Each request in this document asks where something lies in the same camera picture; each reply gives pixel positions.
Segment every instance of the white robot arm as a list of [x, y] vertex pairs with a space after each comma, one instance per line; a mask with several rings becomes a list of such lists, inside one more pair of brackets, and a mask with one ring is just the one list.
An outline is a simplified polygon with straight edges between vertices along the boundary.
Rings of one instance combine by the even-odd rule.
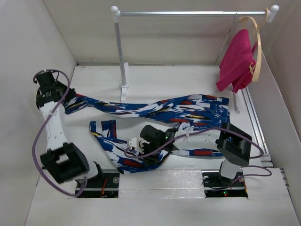
[[[252, 140], [250, 135], [230, 123], [223, 123], [222, 128]], [[158, 159], [158, 153], [145, 158], [143, 155], [154, 152], [154, 150], [157, 150], [171, 140], [174, 141], [163, 148], [165, 151], [172, 152], [200, 148], [219, 150], [225, 157], [220, 167], [220, 177], [225, 180], [234, 179], [241, 166], [249, 165], [251, 143], [246, 140], [224, 131], [211, 130], [199, 135], [190, 136], [192, 132], [195, 133], [195, 131], [182, 129], [168, 129], [166, 132], [163, 132], [151, 125], [147, 125], [142, 129], [140, 138], [130, 139], [128, 146], [129, 148], [137, 148], [139, 155], [145, 161], [152, 162]]]
[[[36, 79], [40, 85], [36, 103], [46, 120], [67, 87], [56, 81], [49, 71], [39, 74]], [[60, 104], [46, 124], [47, 152], [40, 156], [44, 169], [47, 169], [59, 184], [73, 179], [81, 180], [84, 177], [93, 179], [103, 176], [100, 166], [96, 162], [88, 160], [70, 140], [64, 115], [64, 106]]]

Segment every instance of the wooden hanger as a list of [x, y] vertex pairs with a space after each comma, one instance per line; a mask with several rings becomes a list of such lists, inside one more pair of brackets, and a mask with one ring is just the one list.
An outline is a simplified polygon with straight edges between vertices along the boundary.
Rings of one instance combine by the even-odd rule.
[[246, 16], [243, 17], [240, 21], [243, 23], [243, 29], [245, 28], [245, 24], [248, 20], [251, 20], [253, 22], [253, 35], [257, 39], [257, 59], [256, 59], [256, 64], [252, 65], [250, 64], [250, 72], [253, 75], [252, 82], [258, 81], [259, 79], [259, 73], [260, 73], [260, 68], [261, 68], [261, 40], [260, 40], [260, 35], [259, 35], [259, 28], [254, 20], [253, 17]]

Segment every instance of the pink shirt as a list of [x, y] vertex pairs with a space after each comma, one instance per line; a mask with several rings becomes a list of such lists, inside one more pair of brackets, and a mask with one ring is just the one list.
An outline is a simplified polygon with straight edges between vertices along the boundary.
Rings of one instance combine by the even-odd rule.
[[256, 64], [247, 29], [240, 30], [230, 43], [220, 65], [220, 80], [216, 83], [219, 91], [226, 89], [231, 83], [233, 92], [245, 88], [252, 82], [250, 64]]

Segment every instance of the clothing rack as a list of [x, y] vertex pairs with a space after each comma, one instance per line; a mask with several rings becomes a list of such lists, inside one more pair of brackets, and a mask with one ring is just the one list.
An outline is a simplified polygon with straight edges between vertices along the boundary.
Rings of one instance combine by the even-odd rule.
[[250, 12], [224, 12], [224, 11], [170, 11], [170, 12], [122, 12], [118, 9], [117, 6], [111, 7], [111, 13], [113, 15], [113, 21], [115, 26], [117, 49], [119, 55], [119, 65], [121, 72], [121, 98], [120, 101], [125, 103], [127, 100], [127, 90], [129, 88], [129, 83], [127, 81], [129, 77], [128, 63], [124, 62], [122, 45], [121, 45], [121, 36], [119, 30], [119, 19], [122, 16], [266, 16], [267, 23], [271, 23], [279, 11], [279, 6], [272, 6], [267, 12], [266, 11], [250, 11]]

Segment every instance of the white pole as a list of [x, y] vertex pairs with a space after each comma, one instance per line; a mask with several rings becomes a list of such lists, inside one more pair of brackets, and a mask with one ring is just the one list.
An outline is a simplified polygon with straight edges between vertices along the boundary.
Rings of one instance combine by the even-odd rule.
[[176, 12], [120, 12], [120, 16], [265, 16], [265, 11], [176, 11]]
[[116, 41], [117, 41], [117, 50], [118, 50], [118, 56], [119, 56], [119, 64], [120, 64], [120, 72], [121, 72], [121, 88], [128, 88], [128, 82], [126, 78], [126, 71], [124, 67], [124, 59], [122, 54], [122, 46], [121, 46], [121, 37], [120, 37], [120, 31], [119, 31], [119, 17], [120, 17], [120, 11], [118, 10], [117, 6], [111, 7], [111, 12], [113, 15], [113, 21], [115, 26], [115, 33], [116, 33]]

